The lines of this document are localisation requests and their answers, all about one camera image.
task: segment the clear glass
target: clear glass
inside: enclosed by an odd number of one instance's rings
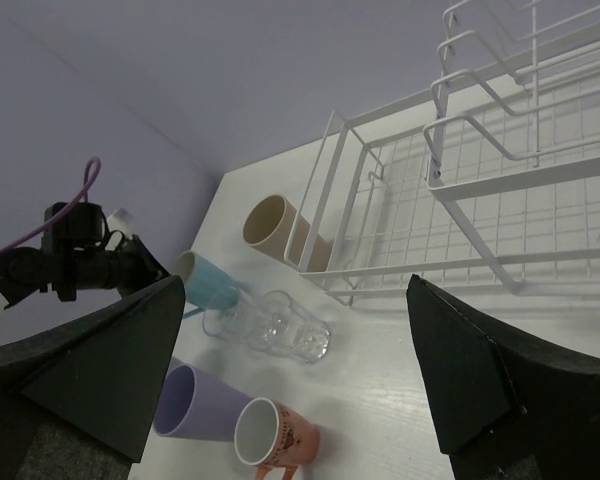
[[[212,337],[303,363],[315,363],[324,357],[331,339],[325,322],[280,290],[260,299],[240,291],[233,307],[206,310],[202,325]]]

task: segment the orange mug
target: orange mug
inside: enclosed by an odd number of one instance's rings
[[[268,398],[255,398],[242,410],[234,435],[240,461],[257,466],[256,480],[274,468],[284,468],[291,480],[301,465],[313,462],[320,432],[299,413]]]

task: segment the blue cup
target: blue cup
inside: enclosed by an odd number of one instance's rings
[[[187,302],[198,307],[185,313],[182,318],[205,310],[228,309],[238,303],[238,291],[230,288],[236,286],[233,279],[198,253],[184,252],[176,259],[171,273],[184,282]]]

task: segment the tabletop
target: tabletop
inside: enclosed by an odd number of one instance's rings
[[[273,358],[207,337],[201,317],[183,321],[174,355],[251,396],[289,405],[322,434],[314,465],[297,480],[452,479],[439,452],[413,349],[404,297],[365,299],[353,308],[326,296],[294,270],[249,248],[242,225],[270,194],[298,205],[318,143],[310,143],[224,176],[193,250],[251,293],[287,291],[326,321],[329,352],[314,365]],[[600,357],[600,299],[465,296],[467,303],[544,339]],[[251,479],[232,444],[149,435],[133,480]],[[281,472],[268,479],[281,478]]]

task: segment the white wire rack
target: white wire rack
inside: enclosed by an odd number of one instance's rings
[[[542,26],[539,9],[548,3],[462,0],[444,12],[448,38],[438,48],[443,76],[431,86],[432,123],[365,142],[332,115],[299,209],[308,218],[314,212],[296,267],[302,276],[349,304],[356,296],[403,294],[410,273],[450,290],[600,293],[600,40],[585,38],[542,61],[539,53],[541,39],[565,27],[576,25],[576,36],[590,31],[600,3]],[[493,22],[498,47],[482,32],[461,30],[458,14],[470,6]],[[527,15],[530,31],[514,33],[502,12]],[[468,39],[504,78],[453,70],[456,45]],[[525,43],[530,64],[516,67],[507,44]],[[452,111],[458,80],[487,100]],[[334,238],[329,266],[309,273],[325,229]]]

